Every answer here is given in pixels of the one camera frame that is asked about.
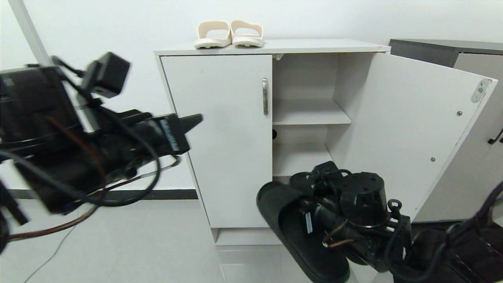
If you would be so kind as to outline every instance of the label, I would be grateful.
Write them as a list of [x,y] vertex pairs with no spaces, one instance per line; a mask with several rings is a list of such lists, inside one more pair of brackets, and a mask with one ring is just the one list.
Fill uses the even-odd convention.
[[167,123],[166,119],[162,119],[159,121],[162,129],[164,130],[164,134],[166,135],[167,140],[170,142],[171,148],[173,151],[179,151],[180,147],[178,146],[177,140],[175,136],[171,132],[171,127]]
[[311,234],[311,233],[313,233],[313,223],[311,222],[311,213],[308,212],[305,215],[306,215],[307,233]]

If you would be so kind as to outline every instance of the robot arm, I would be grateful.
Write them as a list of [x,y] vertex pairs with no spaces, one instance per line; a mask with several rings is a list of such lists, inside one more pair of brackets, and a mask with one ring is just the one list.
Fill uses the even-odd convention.
[[[116,113],[103,107],[91,93],[117,96],[130,66],[111,52],[89,64],[85,72],[57,57],[53,61],[81,77],[81,84],[76,85],[58,66],[33,65],[0,73],[0,162],[13,159],[30,188],[54,214],[67,214],[86,202],[99,207],[139,201],[152,191],[161,171],[177,165],[178,155],[190,149],[185,134],[202,121],[202,115],[153,117],[136,109]],[[65,82],[77,90],[93,132],[84,131]],[[161,168],[159,158],[166,155],[176,161]],[[137,180],[137,169],[150,162],[157,169],[146,189],[129,199],[105,200],[106,191]],[[122,179],[128,181],[107,187]],[[20,225],[26,223],[3,184],[0,190],[2,206]],[[0,221],[3,250],[12,238],[3,215]]]

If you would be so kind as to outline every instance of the slide sandal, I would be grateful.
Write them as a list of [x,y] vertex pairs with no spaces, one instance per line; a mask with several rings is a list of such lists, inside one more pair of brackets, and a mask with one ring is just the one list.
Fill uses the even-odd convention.
[[[226,30],[226,36],[207,37],[212,30]],[[232,43],[229,24],[224,21],[206,21],[197,28],[198,39],[194,41],[195,48],[224,47]]]
[[314,283],[343,283],[349,279],[349,264],[340,249],[322,245],[324,233],[304,235],[299,212],[306,195],[280,182],[265,184],[257,194],[260,213],[285,245],[302,271]]
[[[247,23],[245,21],[235,20],[230,23],[230,29],[232,32],[232,45],[244,45],[244,46],[257,46],[262,47],[264,44],[264,29],[261,25]],[[259,34],[239,34],[236,35],[238,29],[252,29],[256,30]]]

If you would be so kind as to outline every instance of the white wall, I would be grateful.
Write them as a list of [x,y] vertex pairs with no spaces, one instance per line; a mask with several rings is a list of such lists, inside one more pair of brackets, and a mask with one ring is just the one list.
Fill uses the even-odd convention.
[[[132,62],[115,110],[169,112],[152,51],[196,38],[204,20],[243,19],[265,38],[348,37],[387,44],[390,38],[503,42],[503,1],[126,1],[25,0],[49,54],[84,67],[106,51]],[[190,187],[185,163],[160,187]]]

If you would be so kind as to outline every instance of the beige slipper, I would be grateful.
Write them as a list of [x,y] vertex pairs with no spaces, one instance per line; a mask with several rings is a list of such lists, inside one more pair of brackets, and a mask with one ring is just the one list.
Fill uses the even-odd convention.
[[[262,47],[264,44],[264,28],[258,24],[251,24],[241,20],[235,20],[230,23],[232,32],[232,45],[257,46]],[[252,29],[258,32],[257,34],[238,34],[238,29]]]
[[[226,36],[207,37],[212,30],[226,30]],[[224,47],[232,43],[229,24],[224,21],[206,21],[197,28],[198,39],[194,41],[195,48]]]

